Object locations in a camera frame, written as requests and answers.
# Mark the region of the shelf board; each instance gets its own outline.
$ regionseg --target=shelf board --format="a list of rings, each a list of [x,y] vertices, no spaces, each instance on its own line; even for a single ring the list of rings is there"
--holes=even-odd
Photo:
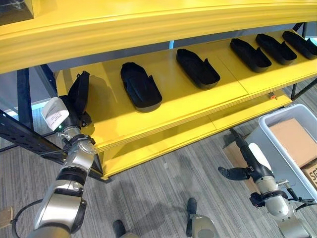
[[[56,80],[58,94],[66,94],[78,73],[86,70],[91,74],[87,112],[94,127],[82,131],[94,138],[98,151],[103,151],[206,116],[215,109],[219,110],[223,104],[247,95],[206,45],[200,49],[199,55],[208,58],[221,75],[220,82],[211,90],[195,87],[178,65],[174,49],[60,71]],[[153,112],[135,111],[124,90],[120,70],[123,63],[131,61],[141,65],[148,75],[153,75],[162,94],[162,104]]]
[[[274,37],[278,42],[282,43],[284,41],[282,37],[283,32],[284,30],[265,34]],[[241,36],[238,38],[248,42],[255,49],[259,47],[256,42],[256,35]],[[287,45],[297,55],[297,58],[290,65],[279,64],[265,50],[261,49],[270,59],[272,65],[264,73],[252,72],[232,51],[230,42],[231,39],[211,42],[210,47],[249,94],[256,94],[263,90],[273,91],[281,86],[286,87],[317,75],[317,59],[306,59],[288,43]]]
[[[268,95],[263,95],[125,145],[112,147],[103,153],[103,179],[291,103],[281,90],[275,91],[275,95],[277,99],[271,100]]]
[[[278,38],[282,33],[270,34]],[[87,112],[94,125],[82,131],[95,139],[101,152],[317,74],[317,61],[304,59],[298,52],[298,59],[291,65],[281,66],[273,62],[272,69],[253,73],[228,48],[228,42],[220,40],[186,47],[202,59],[208,58],[221,76],[220,82],[211,90],[201,90],[193,85],[176,61],[177,49],[172,49],[62,70],[56,77],[58,94],[67,94],[78,73],[86,70],[91,74]],[[157,110],[150,113],[135,111],[120,78],[122,64],[129,61],[141,65],[148,75],[153,75],[163,97]]]
[[[169,40],[317,20],[316,0],[32,0],[32,6],[34,19],[0,26],[0,73]]]

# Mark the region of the cardboard box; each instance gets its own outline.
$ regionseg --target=cardboard box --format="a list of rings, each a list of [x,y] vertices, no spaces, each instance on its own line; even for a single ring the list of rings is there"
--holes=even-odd
[[[226,154],[228,160],[232,163],[233,167],[246,168],[248,166],[235,141],[229,144],[227,147],[225,147],[223,151]],[[244,180],[244,183],[246,184],[251,193],[260,193],[257,186],[253,183],[252,178],[250,178],[249,180]]]
[[[317,190],[317,160],[303,168],[302,171]]]
[[[269,128],[300,168],[317,158],[316,142],[296,119]]]

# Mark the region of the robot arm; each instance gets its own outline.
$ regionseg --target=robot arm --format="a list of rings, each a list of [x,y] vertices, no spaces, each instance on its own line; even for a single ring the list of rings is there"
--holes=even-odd
[[[279,185],[285,185],[293,196],[293,200],[313,205],[313,200],[299,200],[288,185],[288,181],[276,183],[271,167],[255,144],[247,144],[245,140],[234,130],[230,129],[235,137],[236,144],[248,164],[247,168],[225,169],[219,167],[219,172],[227,179],[245,180],[252,177],[260,194],[252,193],[250,201],[255,207],[265,206],[270,216],[276,221],[281,233],[286,238],[315,238],[309,226],[295,216],[294,208],[287,200],[285,192],[279,189]]]
[[[83,223],[87,205],[83,187],[96,154],[94,140],[80,131],[92,122],[85,112],[88,86],[89,73],[84,71],[68,95],[52,98],[42,109],[48,126],[63,137],[68,156],[41,202],[28,238],[70,238]],[[132,233],[123,237],[137,238]]]
[[[50,112],[54,107],[59,110],[64,108],[62,99],[51,100],[54,103],[47,103],[44,111]],[[68,115],[61,124],[64,129],[60,135],[69,147],[68,156],[41,203],[35,217],[34,231],[29,238],[68,238],[70,234],[78,231],[83,223],[87,204],[82,199],[83,186],[96,150],[92,138],[81,134],[77,120],[70,119]]]

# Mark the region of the plastic bin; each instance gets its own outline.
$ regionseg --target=plastic bin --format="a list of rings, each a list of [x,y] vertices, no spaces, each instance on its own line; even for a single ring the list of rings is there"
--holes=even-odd
[[[292,118],[295,118],[317,141],[317,118],[302,104],[295,104],[260,117],[259,126],[246,140],[248,143],[256,143],[261,148],[272,167],[276,181],[287,179],[297,196],[303,199],[314,198],[317,201],[317,191],[269,129],[269,126]]]

